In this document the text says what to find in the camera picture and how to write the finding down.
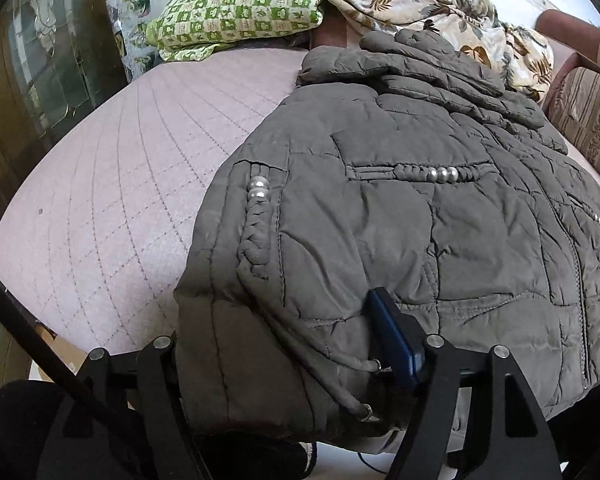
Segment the blanket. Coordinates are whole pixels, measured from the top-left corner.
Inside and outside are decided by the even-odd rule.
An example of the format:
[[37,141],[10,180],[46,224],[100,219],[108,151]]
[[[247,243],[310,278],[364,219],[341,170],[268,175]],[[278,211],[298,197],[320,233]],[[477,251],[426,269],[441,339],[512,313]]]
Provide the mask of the blanket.
[[[383,286],[426,333],[507,346],[549,417],[600,381],[600,188],[530,99],[431,30],[321,46],[221,166],[174,296],[198,433],[395,450]],[[367,419],[369,405],[376,416]],[[452,449],[466,429],[461,394]]]
[[490,0],[327,0],[358,32],[432,30],[535,101],[550,84],[554,54],[531,28],[501,22]]

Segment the patterned upholstery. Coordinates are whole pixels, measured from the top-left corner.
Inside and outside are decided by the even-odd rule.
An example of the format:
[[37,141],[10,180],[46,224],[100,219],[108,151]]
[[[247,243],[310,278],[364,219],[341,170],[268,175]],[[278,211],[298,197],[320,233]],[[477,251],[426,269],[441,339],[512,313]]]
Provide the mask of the patterned upholstery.
[[569,72],[548,117],[600,174],[600,74],[584,67]]
[[164,63],[94,111],[2,218],[5,287],[85,351],[131,351],[171,333],[206,187],[292,91],[305,53],[256,48]]

